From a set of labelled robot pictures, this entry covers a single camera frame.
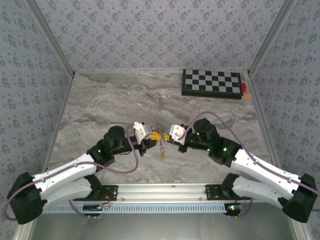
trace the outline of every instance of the black and white chessboard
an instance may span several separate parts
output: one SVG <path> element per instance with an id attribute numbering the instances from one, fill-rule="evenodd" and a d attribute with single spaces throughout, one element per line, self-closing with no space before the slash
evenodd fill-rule
<path id="1" fill-rule="evenodd" d="M 182 95 L 241 99 L 243 91 L 240 73 L 184 69 Z"/>

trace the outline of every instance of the wall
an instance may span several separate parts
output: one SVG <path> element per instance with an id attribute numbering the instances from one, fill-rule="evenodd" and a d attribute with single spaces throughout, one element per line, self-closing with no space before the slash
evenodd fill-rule
<path id="1" fill-rule="evenodd" d="M 69 79 L 22 0 L 0 3 L 0 209 L 18 175 L 40 171 Z M 0 239 L 15 222 L 0 217 Z"/>
<path id="2" fill-rule="evenodd" d="M 320 188 L 320 3 L 298 1 L 254 76 L 285 170 Z M 320 213 L 309 226 L 320 239 Z"/>
<path id="3" fill-rule="evenodd" d="M 38 0 L 74 71 L 248 69 L 283 0 Z"/>

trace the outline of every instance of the gray marble table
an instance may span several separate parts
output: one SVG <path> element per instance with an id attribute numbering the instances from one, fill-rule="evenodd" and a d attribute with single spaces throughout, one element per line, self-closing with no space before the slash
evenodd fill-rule
<path id="1" fill-rule="evenodd" d="M 56 143 L 48 163 L 53 169 L 76 159 L 102 139 L 114 125 L 122 127 L 145 122 L 165 133 L 171 124 L 188 124 L 198 113 L 213 111 L 224 119 L 251 152 L 268 161 L 257 116 L 251 100 L 231 100 L 181 96 L 181 73 L 82 73 L 73 80 Z M 213 116 L 205 115 L 218 132 L 231 133 Z M 102 170 L 96 175 L 103 183 L 218 183 L 230 169 L 214 163 L 205 151 L 164 144 L 149 149 L 139 158 L 139 168 L 131 174 Z M 117 155 L 110 167 L 129 170 L 133 154 Z"/>

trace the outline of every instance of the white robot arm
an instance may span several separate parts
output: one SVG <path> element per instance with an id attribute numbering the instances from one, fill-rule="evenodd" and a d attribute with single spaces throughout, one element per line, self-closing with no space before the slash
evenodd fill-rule
<path id="1" fill-rule="evenodd" d="M 178 151 L 181 153 L 187 152 L 188 148 L 205 150 L 215 163 L 241 171 L 260 181 L 251 181 L 229 173 L 221 185 L 226 197 L 258 199 L 281 208 L 292 219 L 302 223 L 308 221 L 317 194 L 297 183 L 307 185 L 316 191 L 316 182 L 312 176 L 308 174 L 299 176 L 284 171 L 250 153 L 255 159 L 253 161 L 240 144 L 221 137 L 216 127 L 206 118 L 197 120 L 193 127 L 194 132 L 183 124 L 181 126 L 173 124 L 169 134 L 165 134 L 165 139 L 178 145 Z"/>
<path id="2" fill-rule="evenodd" d="M 18 176 L 9 191 L 6 205 L 10 204 L 17 222 L 26 224 L 37 218 L 43 210 L 56 204 L 98 196 L 102 185 L 94 173 L 108 168 L 115 162 L 117 154 L 130 152 L 133 148 L 143 156 L 157 144 L 157 139 L 151 137 L 153 133 L 150 126 L 135 122 L 133 128 L 134 136 L 125 137 L 122 127 L 113 126 L 102 140 L 77 159 L 33 176 L 27 172 Z M 110 168 L 108 170 L 125 173 Z M 7 219 L 14 220 L 7 215 L 6 207 L 4 215 Z"/>

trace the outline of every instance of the chessboard case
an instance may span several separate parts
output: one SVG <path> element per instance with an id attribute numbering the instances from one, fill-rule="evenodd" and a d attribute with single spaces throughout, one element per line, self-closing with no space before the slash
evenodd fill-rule
<path id="1" fill-rule="evenodd" d="M 184 69 L 183 96 L 238 99 L 243 95 L 239 72 Z"/>

